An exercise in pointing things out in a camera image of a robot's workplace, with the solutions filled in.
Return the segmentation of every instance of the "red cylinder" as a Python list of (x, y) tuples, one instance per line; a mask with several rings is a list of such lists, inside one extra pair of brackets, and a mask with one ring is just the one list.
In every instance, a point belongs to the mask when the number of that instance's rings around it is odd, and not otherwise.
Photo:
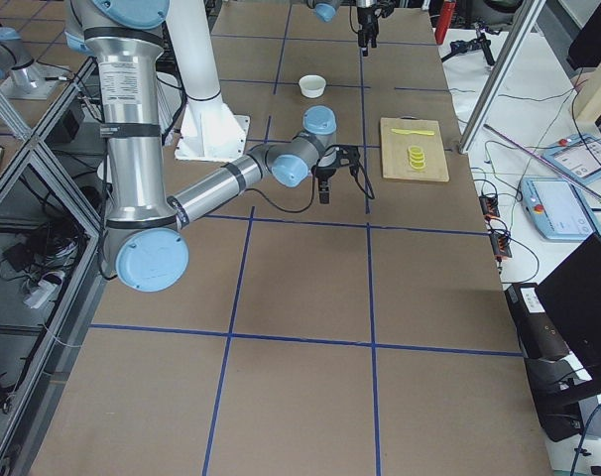
[(450, 26), (452, 20), (452, 14), (455, 11), (455, 0), (446, 0), (441, 6), (439, 12), (439, 20), (437, 21), (437, 28), (435, 29), (435, 41), (438, 45), (443, 43), (446, 38), (446, 32)]

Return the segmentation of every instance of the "black monitor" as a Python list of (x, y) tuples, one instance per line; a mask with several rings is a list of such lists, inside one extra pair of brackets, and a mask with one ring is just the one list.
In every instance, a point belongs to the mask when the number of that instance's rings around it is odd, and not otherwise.
[(539, 414), (556, 415), (601, 394), (601, 236), (590, 235), (537, 287), (554, 326), (591, 375), (589, 382), (535, 394)]

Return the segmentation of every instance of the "white sticker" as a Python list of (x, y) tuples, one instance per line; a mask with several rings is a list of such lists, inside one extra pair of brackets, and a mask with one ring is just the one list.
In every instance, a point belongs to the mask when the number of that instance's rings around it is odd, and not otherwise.
[(141, 104), (140, 67), (136, 62), (102, 62), (100, 88), (104, 104)]
[(545, 313), (534, 288), (521, 288), (521, 296), (531, 314)]

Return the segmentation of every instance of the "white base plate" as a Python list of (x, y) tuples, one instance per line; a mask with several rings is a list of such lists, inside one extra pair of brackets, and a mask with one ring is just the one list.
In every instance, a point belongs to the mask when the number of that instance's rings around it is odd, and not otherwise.
[[(250, 116), (235, 115), (234, 118), (247, 137), (250, 129)], [(175, 149), (175, 158), (179, 161), (232, 162), (243, 156), (245, 142), (245, 140), (237, 138), (205, 155), (199, 137), (181, 137), (178, 147)]]
[[(44, 77), (60, 76), (65, 74), (64, 69), (57, 67), (44, 66), (39, 64), (39, 69)], [(23, 89), (18, 88), (11, 77), (8, 77), (3, 81), (0, 86), (1, 92), (8, 99), (33, 99), (37, 101), (45, 101), (50, 98), (54, 89), (60, 84), (60, 81), (45, 81), (45, 83), (33, 89), (30, 92), (25, 92)]]

